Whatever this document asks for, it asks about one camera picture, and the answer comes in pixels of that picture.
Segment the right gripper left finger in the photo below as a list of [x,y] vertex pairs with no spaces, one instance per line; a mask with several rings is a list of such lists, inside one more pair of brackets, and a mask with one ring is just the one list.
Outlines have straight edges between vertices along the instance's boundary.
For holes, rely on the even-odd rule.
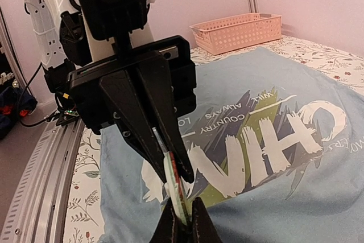
[[149,243],[182,242],[182,232],[180,228],[180,221],[175,214],[172,201],[171,199],[168,199]]

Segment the light blue t-shirt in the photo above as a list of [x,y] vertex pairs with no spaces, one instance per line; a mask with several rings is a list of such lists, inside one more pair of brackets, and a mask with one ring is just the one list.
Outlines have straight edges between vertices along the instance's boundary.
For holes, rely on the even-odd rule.
[[196,68],[179,119],[223,242],[363,241],[363,96],[265,48]]

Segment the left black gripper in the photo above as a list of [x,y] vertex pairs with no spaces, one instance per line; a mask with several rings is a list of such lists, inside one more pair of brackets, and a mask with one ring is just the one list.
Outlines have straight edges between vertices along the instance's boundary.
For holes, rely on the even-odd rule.
[[155,128],[162,144],[173,152],[179,175],[194,181],[177,120],[197,105],[196,69],[186,39],[172,36],[88,64],[69,74],[68,86],[88,129],[99,135],[116,123],[121,132],[129,131],[127,143],[166,182]]

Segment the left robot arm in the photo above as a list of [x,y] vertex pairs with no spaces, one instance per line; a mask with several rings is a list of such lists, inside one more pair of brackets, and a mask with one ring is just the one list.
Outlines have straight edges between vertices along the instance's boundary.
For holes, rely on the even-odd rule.
[[194,172],[178,119],[196,108],[196,69],[182,36],[154,41],[150,0],[24,0],[49,90],[95,134],[117,125],[161,180],[162,147]]

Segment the round white brooch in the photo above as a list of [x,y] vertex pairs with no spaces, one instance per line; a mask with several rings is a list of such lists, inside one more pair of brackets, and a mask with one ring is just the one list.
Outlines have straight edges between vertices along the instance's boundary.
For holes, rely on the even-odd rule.
[[171,199],[173,210],[181,223],[188,226],[191,223],[191,217],[186,204],[185,189],[172,152],[164,154],[163,165],[166,176],[165,188]]

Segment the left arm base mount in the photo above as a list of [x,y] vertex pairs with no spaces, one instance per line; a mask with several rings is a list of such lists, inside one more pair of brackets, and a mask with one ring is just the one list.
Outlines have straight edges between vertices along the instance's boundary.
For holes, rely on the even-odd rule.
[[65,126],[78,120],[76,104],[68,93],[56,91],[55,102],[57,109],[44,117],[45,122],[56,121],[56,126]]

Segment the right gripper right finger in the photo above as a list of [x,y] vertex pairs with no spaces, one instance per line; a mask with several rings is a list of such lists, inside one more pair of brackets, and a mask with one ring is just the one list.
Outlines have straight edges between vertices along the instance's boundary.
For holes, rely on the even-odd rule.
[[192,234],[190,239],[191,242],[195,243],[222,242],[200,197],[195,198],[192,203]]

